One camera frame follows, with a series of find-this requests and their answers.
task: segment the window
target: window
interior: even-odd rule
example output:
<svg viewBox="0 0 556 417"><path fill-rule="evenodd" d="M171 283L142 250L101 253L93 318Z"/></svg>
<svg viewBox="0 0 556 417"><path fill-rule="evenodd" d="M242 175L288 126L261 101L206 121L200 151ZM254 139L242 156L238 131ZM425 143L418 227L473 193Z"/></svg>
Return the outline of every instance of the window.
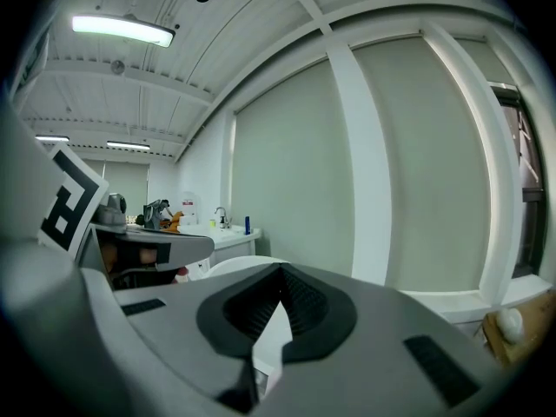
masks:
<svg viewBox="0 0 556 417"><path fill-rule="evenodd" d="M537 136L526 114L517 89L491 84L504 110L520 161L523 216L518 259L513 278L536 274L545 246L546 193Z"/></svg>
<svg viewBox="0 0 556 417"><path fill-rule="evenodd" d="M142 215L147 203L149 165L129 162L106 161L104 179L108 181L109 193L119 193L127 203L126 215Z"/></svg>

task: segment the ceiling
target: ceiling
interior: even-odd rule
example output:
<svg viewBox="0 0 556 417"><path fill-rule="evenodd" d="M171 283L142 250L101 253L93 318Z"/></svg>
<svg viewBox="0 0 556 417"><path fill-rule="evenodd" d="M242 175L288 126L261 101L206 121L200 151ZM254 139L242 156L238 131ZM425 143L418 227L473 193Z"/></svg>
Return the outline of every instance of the ceiling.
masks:
<svg viewBox="0 0 556 417"><path fill-rule="evenodd" d="M37 133L68 136L88 157L174 161L254 57L308 23L331 32L328 15L363 1L62 0L46 69L22 117ZM90 13L133 14L174 30L175 38L165 49L74 33L71 17ZM110 70L115 60L126 65L121 76ZM150 151L108 149L107 140L147 143Z"/></svg>

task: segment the fluorescent light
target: fluorescent light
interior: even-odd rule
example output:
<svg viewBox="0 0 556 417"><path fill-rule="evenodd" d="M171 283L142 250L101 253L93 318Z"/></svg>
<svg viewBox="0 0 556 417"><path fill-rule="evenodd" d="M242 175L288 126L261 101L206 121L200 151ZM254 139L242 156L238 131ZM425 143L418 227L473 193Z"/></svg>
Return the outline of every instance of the fluorescent light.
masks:
<svg viewBox="0 0 556 417"><path fill-rule="evenodd" d="M117 149L150 149L149 145L142 145L140 143L107 141L106 145L116 147Z"/></svg>
<svg viewBox="0 0 556 417"><path fill-rule="evenodd" d="M48 136L48 135L36 135L35 139L45 142L69 142L70 139L67 136Z"/></svg>
<svg viewBox="0 0 556 417"><path fill-rule="evenodd" d="M92 32L122 36L153 43L168 48L174 38L174 31L160 26L113 16L74 16L72 23L75 32Z"/></svg>

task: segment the faucet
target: faucet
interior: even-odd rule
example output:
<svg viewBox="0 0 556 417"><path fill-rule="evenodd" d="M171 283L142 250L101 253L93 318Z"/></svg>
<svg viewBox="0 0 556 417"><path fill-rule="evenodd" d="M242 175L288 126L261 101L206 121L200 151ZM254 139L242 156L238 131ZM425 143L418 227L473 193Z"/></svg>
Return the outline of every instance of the faucet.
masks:
<svg viewBox="0 0 556 417"><path fill-rule="evenodd" d="M215 215L218 213L218 210L224 210L224 228L229 228L228 217L226 215L226 209L224 207L217 207L215 210Z"/></svg>

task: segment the window frame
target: window frame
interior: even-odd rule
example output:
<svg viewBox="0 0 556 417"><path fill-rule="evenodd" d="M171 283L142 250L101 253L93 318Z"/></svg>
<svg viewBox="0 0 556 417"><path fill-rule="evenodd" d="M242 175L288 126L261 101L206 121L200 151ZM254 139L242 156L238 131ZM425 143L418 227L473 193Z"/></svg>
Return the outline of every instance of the window frame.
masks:
<svg viewBox="0 0 556 417"><path fill-rule="evenodd" d="M527 110L523 99L520 96L518 89L513 85L503 83L489 82L500 107L513 107L521 112L523 115L523 122L529 129L532 142L536 150L535 158L538 161L539 167L539 188L521 188L523 203L535 202L537 207L535 223L533 225L533 246L529 252L529 261L527 264L518 264L516 261L515 269L512 278L519 278L526 275L537 275L539 273L540 264L546 245L546 231L548 226L548 212L547 212L547 199L546 199L546 167L544 164L544 156L542 148L540 147L539 135L532 122L531 115Z"/></svg>

